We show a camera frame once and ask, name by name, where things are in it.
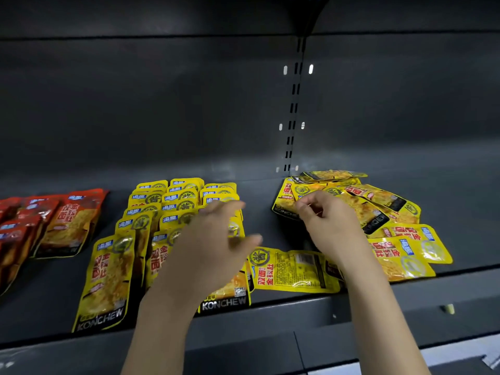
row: person's right hand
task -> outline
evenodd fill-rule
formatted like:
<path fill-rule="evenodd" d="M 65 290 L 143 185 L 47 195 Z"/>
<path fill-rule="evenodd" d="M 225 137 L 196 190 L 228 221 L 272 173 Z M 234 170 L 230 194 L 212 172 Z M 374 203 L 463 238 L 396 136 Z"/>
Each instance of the person's right hand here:
<path fill-rule="evenodd" d="M 322 209 L 322 217 L 309 205 Z M 316 247 L 344 270 L 350 259 L 373 256 L 354 209 L 342 199 L 315 191 L 301 197 L 295 208 Z"/>

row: qr code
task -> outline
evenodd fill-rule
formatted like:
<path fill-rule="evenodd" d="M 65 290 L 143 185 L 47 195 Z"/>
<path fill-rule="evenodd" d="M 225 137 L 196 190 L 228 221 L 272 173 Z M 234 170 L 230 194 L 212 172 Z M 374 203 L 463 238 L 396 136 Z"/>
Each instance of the qr code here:
<path fill-rule="evenodd" d="M 247 290 L 245 287 L 236 287 L 234 288 L 234 297 L 246 296 Z"/>
<path fill-rule="evenodd" d="M 311 254 L 295 254 L 295 262 L 299 265 L 314 265 L 314 257 Z"/>

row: person's left hand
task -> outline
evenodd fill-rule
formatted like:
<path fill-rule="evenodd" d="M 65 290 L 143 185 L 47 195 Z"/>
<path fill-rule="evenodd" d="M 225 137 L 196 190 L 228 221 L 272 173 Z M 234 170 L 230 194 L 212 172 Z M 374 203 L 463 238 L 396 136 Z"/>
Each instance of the person's left hand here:
<path fill-rule="evenodd" d="M 208 204 L 191 220 L 176 241 L 146 296 L 193 309 L 212 292 L 226 285 L 259 246 L 259 234 L 229 239 L 229 219 L 244 208 L 242 201 Z"/>

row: hand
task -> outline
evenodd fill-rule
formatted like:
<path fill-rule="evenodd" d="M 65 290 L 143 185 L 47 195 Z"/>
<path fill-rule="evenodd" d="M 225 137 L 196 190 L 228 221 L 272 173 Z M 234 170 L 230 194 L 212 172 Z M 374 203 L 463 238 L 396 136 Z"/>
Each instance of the hand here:
<path fill-rule="evenodd" d="M 322 217 L 316 215 L 322 209 Z M 323 191 L 301 197 L 295 208 L 316 247 L 345 271 L 360 255 L 373 257 L 354 209 L 342 199 Z"/>
<path fill-rule="evenodd" d="M 168 255 L 148 294 L 163 293 L 176 305 L 193 308 L 212 292 L 226 285 L 259 246 L 259 234 L 228 239 L 230 217 L 244 208 L 242 201 L 214 201 L 185 227 Z"/>

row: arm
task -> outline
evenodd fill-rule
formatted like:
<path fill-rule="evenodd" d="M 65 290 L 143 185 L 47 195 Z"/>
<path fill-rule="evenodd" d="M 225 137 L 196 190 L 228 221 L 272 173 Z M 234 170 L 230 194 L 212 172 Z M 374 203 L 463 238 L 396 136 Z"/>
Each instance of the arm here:
<path fill-rule="evenodd" d="M 322 217 L 309 204 L 322 209 Z M 354 210 L 323 191 L 302 197 L 296 208 L 316 247 L 346 279 L 363 374 L 430 375 Z"/>
<path fill-rule="evenodd" d="M 182 374 L 185 336 L 198 305 L 226 285 L 262 241 L 258 234 L 228 239 L 229 218 L 244 207 L 212 202 L 183 229 L 141 301 L 122 375 Z"/>

